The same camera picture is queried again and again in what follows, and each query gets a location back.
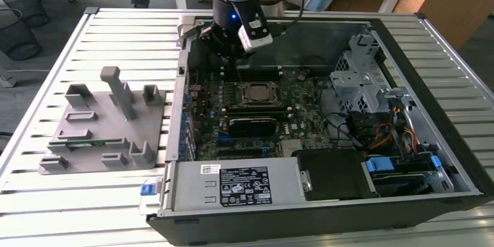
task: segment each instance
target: black mesh trash bin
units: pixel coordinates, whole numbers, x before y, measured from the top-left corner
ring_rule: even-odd
[[[0,50],[12,60],[26,60],[42,51],[19,10],[0,9]]]
[[[3,0],[11,9],[23,13],[23,20],[31,27],[44,25],[50,17],[40,0]]]

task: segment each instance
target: motherboard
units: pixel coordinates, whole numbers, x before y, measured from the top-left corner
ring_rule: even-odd
[[[195,160],[289,157],[332,148],[318,105],[322,77],[305,68],[274,73],[191,72]]]

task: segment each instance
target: white sticker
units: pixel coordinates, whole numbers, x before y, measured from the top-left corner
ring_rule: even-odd
[[[271,194],[270,193],[259,194],[259,199],[265,199],[265,198],[271,198]]]
[[[250,25],[251,28],[259,28],[261,27],[261,21],[259,20],[251,21],[249,23],[249,25]]]
[[[202,174],[219,174],[219,169],[222,169],[221,164],[209,164],[201,166]]]

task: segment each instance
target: power supply label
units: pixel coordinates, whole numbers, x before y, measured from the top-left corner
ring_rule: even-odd
[[[269,167],[222,169],[219,184],[222,206],[273,204]]]

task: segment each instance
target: green circuit board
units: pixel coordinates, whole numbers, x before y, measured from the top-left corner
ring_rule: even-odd
[[[219,74],[199,72],[202,78],[198,79],[198,88],[201,89],[193,94],[197,161],[219,159],[218,152],[222,150],[265,149],[263,157],[282,157],[279,144],[287,139],[301,139],[303,149],[332,148],[330,134],[315,103],[321,77],[310,76],[301,82],[297,80],[298,75],[298,69],[285,69],[283,78],[275,82],[278,98],[285,105],[293,107],[293,117],[289,121],[277,123],[275,134],[270,137],[229,138],[229,133],[222,129],[225,125],[225,118],[221,116],[221,110],[225,107],[222,89],[227,86],[238,87],[239,84],[222,82]],[[195,75],[191,75],[191,80],[197,80]]]

